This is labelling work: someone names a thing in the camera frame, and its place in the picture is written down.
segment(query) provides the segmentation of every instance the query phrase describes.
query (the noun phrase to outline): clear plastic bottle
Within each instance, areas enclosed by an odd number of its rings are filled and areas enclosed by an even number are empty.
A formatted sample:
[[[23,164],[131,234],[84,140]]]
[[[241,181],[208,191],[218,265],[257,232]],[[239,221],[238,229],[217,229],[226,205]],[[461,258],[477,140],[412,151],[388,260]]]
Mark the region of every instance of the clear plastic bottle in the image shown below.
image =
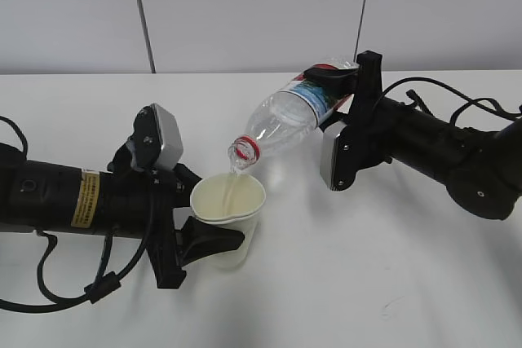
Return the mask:
[[[344,58],[331,58],[313,67],[349,69],[356,65]],[[261,156],[271,156],[296,146],[347,98],[336,99],[299,74],[252,113],[245,133],[228,149],[232,169],[246,169]]]

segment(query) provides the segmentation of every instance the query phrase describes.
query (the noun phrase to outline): bottle mouth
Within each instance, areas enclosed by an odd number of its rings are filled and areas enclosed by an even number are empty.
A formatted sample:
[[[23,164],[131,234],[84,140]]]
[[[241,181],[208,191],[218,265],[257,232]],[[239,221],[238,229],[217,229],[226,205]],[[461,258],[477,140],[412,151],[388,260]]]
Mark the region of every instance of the bottle mouth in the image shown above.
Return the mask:
[[[252,166],[259,159],[259,146],[251,137],[243,135],[228,148],[230,167],[236,173]]]
[[[258,144],[255,142],[255,140],[253,140],[251,137],[249,136],[246,136],[246,135],[243,135],[239,138],[236,139],[236,142],[234,143],[236,145],[236,154],[237,156],[239,156],[241,159],[244,159],[244,160],[251,160],[252,157],[251,156],[248,156],[246,155],[240,148],[239,146],[241,144],[248,144],[252,147],[252,151],[254,152],[254,161],[257,161],[259,159],[259,146]]]

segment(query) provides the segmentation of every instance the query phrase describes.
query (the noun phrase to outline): paper cup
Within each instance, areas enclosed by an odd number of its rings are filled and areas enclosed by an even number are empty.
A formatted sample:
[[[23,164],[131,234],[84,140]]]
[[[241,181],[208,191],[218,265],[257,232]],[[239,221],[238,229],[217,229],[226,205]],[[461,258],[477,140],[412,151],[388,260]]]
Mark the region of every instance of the paper cup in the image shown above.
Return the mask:
[[[217,267],[233,268],[241,264],[248,253],[259,211],[266,199],[263,185],[248,174],[240,174],[232,184],[233,174],[218,174],[201,180],[192,190],[190,206],[196,219],[217,227],[241,231],[245,240],[237,250],[208,257]],[[223,199],[227,187],[230,202],[225,211]]]

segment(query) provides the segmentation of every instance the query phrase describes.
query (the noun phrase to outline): table surface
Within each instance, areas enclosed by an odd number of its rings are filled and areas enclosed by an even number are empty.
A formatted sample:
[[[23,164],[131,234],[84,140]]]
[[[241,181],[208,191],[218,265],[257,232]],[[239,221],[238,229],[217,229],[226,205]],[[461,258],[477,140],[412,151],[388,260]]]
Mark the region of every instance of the table surface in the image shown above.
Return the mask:
[[[522,71],[384,73],[445,81],[515,111]],[[228,169],[226,149],[259,101],[293,75],[179,74],[1,76],[0,114],[18,122],[29,158],[104,170],[145,104],[174,113],[182,162],[205,177]],[[462,102],[412,85],[441,118]],[[401,99],[406,88],[392,97]],[[471,109],[461,124],[506,122]],[[0,139],[16,143],[0,127]],[[394,162],[362,171],[345,192],[319,175],[321,132],[258,164],[267,203],[237,271],[187,267],[180,290],[155,288],[147,258],[95,306],[50,315],[0,312],[2,346],[521,347],[522,210],[489,222],[452,202],[443,186]],[[49,286],[74,296],[91,281],[100,237],[63,234],[46,267]],[[111,270],[136,240],[116,239]],[[44,303],[36,265],[46,241],[0,235],[0,297]]]

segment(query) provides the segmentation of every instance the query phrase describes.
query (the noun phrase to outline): white wall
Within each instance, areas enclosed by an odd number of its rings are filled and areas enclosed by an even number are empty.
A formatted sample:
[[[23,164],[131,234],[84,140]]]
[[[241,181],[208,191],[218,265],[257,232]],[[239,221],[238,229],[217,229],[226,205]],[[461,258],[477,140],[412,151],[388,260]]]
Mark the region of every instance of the white wall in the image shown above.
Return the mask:
[[[144,0],[156,69],[295,71],[353,52],[361,0]]]
[[[156,69],[298,71],[351,55],[362,0],[144,0]],[[0,73],[149,73],[136,0],[0,0]],[[368,0],[385,69],[522,68],[520,0]]]
[[[520,0],[368,0],[361,48],[386,69],[522,68]]]
[[[0,0],[0,73],[149,73],[136,0]]]

